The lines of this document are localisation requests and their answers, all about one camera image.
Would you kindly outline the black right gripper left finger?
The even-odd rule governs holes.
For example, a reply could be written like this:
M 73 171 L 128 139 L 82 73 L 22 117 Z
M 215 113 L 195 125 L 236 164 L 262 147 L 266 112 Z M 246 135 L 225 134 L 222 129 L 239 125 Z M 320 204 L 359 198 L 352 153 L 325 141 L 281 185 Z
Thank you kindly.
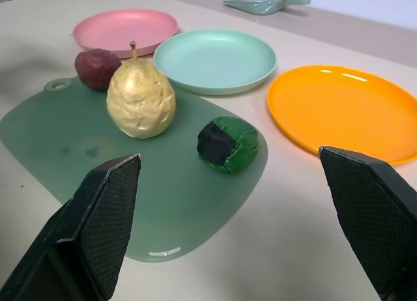
M 0 289 L 0 301 L 109 301 L 130 240 L 141 156 L 90 170 Z

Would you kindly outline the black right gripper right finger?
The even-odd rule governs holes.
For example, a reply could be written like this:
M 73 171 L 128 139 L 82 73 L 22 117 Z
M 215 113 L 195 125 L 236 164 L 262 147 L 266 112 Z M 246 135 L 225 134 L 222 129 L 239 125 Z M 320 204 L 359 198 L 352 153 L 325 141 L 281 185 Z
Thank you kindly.
M 417 191 L 388 163 L 319 149 L 339 224 L 381 301 L 417 301 Z

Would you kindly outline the orange plate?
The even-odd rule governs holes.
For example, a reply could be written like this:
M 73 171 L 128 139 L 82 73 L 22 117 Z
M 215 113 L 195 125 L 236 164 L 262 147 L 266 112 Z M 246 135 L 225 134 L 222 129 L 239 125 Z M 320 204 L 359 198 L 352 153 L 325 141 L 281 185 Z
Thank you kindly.
M 417 160 L 417 98 L 384 78 L 302 66 L 280 74 L 266 100 L 285 136 L 312 154 L 330 146 L 392 165 Z

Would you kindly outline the dark red fruit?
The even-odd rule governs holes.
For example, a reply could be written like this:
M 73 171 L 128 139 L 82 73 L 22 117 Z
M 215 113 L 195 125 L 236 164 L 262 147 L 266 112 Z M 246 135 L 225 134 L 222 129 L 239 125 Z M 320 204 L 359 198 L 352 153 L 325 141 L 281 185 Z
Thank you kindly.
M 114 53 L 98 48 L 78 53 L 74 61 L 80 81 L 94 91 L 107 91 L 112 76 L 121 65 Z

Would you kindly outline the pink plate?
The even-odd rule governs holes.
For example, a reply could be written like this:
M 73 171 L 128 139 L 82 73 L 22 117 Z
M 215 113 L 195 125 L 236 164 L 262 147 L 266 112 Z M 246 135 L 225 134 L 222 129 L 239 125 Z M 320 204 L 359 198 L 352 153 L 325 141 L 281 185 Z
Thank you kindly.
M 111 10 L 90 16 L 78 23 L 72 36 L 85 50 L 100 48 L 121 59 L 132 56 L 130 43 L 136 43 L 138 56 L 154 53 L 174 36 L 179 24 L 166 12 L 146 8 Z

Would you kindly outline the mint green plate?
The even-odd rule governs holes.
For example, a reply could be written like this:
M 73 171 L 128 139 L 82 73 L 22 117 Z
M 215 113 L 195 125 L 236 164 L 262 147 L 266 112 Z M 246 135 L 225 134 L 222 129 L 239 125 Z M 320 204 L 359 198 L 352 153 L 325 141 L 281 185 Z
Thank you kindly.
M 274 50 L 248 33 L 188 31 L 161 43 L 154 64 L 171 83 L 192 93 L 223 96 L 262 84 L 276 68 Z

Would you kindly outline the green cutting board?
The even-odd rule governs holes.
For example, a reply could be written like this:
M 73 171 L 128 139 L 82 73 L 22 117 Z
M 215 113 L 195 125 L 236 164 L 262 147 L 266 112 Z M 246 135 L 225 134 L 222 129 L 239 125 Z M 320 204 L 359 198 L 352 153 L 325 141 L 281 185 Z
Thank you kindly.
M 180 87 L 177 110 L 159 136 L 136 139 L 111 120 L 106 94 L 78 78 L 55 79 L 0 120 L 0 141 L 59 202 L 67 202 L 86 174 L 106 161 L 142 158 L 136 209 L 126 254 L 143 262 L 181 257 L 211 238 L 243 205 L 266 166 L 258 137 L 255 160 L 228 175 L 204 164 L 197 137 L 212 119 L 229 112 Z

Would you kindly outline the yellow pear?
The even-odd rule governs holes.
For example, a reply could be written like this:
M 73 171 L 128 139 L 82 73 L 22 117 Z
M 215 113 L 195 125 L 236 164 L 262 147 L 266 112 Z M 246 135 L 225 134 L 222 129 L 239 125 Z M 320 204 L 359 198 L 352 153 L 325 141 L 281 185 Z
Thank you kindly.
M 160 135 L 172 123 L 176 96 L 166 76 L 154 64 L 137 56 L 134 41 L 130 47 L 132 58 L 113 74 L 106 105 L 120 131 L 147 139 Z

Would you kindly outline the green and black ball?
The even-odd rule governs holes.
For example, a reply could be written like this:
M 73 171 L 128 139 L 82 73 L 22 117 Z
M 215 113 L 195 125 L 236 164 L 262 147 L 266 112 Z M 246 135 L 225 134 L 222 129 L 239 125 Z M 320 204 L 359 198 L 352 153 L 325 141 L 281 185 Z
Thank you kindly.
M 241 118 L 216 117 L 198 134 L 198 157 L 215 171 L 235 174 L 255 160 L 258 137 L 257 129 Z

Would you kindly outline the green plastic bag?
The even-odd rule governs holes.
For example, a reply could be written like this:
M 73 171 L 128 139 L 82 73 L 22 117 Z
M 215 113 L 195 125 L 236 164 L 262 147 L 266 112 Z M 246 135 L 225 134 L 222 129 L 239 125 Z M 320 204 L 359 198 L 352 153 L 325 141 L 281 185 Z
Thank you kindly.
M 311 0 L 226 0 L 223 4 L 250 14 L 266 16 L 279 12 L 287 6 L 308 6 Z

